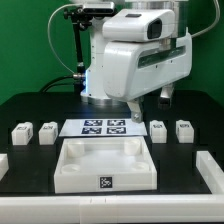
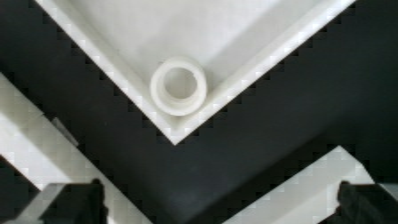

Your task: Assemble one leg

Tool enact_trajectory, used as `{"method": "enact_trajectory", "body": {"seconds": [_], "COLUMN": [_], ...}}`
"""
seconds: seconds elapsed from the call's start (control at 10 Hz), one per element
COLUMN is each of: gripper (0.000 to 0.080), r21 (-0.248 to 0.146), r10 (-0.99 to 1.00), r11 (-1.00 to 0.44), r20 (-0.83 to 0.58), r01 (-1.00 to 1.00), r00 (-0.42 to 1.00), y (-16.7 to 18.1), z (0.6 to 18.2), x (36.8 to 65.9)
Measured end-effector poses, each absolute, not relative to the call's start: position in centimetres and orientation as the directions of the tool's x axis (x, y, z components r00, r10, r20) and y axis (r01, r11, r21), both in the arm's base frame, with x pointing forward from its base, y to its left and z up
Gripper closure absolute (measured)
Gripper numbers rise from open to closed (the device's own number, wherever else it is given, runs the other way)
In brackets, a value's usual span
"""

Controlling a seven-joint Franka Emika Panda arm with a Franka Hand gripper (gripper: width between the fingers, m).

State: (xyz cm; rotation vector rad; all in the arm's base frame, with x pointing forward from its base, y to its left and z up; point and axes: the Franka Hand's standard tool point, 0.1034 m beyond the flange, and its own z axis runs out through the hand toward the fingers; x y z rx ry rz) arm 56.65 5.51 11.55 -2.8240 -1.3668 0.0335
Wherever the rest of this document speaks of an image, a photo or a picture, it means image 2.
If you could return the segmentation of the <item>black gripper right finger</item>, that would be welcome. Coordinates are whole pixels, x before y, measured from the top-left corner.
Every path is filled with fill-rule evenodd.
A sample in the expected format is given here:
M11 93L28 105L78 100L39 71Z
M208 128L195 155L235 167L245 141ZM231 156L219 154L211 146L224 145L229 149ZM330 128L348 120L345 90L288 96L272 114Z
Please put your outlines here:
M338 208L322 224L398 224L398 183L343 182Z

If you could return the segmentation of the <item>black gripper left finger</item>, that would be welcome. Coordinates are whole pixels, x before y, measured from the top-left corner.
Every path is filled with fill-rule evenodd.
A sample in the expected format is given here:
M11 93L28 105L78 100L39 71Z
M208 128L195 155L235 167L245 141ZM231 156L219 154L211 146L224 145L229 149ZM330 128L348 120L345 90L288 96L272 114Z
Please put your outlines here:
M108 224L105 187L94 179L89 183L52 183L18 218L18 224Z

